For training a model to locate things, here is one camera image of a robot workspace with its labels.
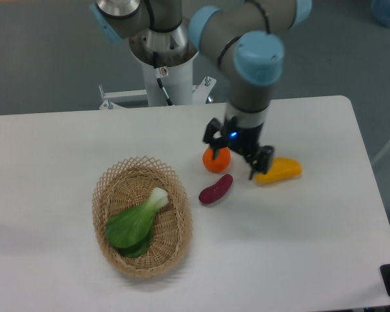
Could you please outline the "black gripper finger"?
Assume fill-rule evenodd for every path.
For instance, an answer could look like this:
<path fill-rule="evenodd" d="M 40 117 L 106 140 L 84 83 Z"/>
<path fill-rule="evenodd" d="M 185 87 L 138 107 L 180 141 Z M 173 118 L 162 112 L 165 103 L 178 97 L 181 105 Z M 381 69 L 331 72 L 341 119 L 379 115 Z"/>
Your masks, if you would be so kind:
<path fill-rule="evenodd" d="M 217 133 L 221 132 L 222 124 L 216 118 L 213 118 L 205 128 L 203 142 L 209 145 L 212 150 L 212 159 L 219 156 L 220 150 L 224 147 L 224 139 L 221 136 L 215 137 Z"/>
<path fill-rule="evenodd" d="M 274 151 L 273 146 L 259 146 L 249 161 L 251 167 L 249 180 L 252 180 L 255 174 L 266 175 L 268 173 L 272 167 Z"/>

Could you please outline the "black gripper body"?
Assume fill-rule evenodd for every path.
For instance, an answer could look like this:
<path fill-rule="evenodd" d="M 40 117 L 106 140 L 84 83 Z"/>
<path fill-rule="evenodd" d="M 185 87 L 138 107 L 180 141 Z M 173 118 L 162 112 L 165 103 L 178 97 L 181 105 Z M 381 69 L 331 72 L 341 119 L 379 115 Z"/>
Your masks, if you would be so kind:
<path fill-rule="evenodd" d="M 247 163 L 252 163 L 259 151 L 259 137 L 263 123 L 255 127 L 241 127 L 236 116 L 224 119 L 221 135 L 225 147 L 244 157 Z"/>

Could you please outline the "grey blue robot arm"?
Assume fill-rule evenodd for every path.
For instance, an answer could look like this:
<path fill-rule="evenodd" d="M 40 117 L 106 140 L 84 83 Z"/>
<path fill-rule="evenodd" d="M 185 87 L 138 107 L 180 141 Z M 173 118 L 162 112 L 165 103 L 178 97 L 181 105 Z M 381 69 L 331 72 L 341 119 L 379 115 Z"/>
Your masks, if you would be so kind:
<path fill-rule="evenodd" d="M 278 33 L 303 22 L 311 1 L 245 1 L 230 12 L 204 6 L 189 19 L 181 1 L 93 1 L 90 9 L 109 39 L 129 42 L 152 107 L 193 104 L 193 61 L 209 59 L 231 88 L 224 120 L 211 120 L 203 141 L 214 156 L 222 148 L 243 156 L 252 174 L 270 170 L 274 148 L 259 137 L 283 71 Z"/>

